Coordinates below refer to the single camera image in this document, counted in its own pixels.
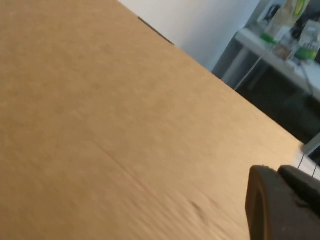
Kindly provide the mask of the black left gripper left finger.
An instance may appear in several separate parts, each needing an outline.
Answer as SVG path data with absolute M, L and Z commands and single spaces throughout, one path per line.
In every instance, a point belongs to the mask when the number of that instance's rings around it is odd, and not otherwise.
M 252 240 L 318 240 L 320 213 L 315 213 L 280 176 L 278 170 L 250 168 L 245 211 Z

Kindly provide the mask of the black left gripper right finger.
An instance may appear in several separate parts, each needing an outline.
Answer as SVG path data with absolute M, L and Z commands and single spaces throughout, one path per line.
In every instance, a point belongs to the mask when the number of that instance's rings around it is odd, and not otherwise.
M 314 213 L 320 212 L 320 181 L 290 165 L 282 165 L 279 175 Z

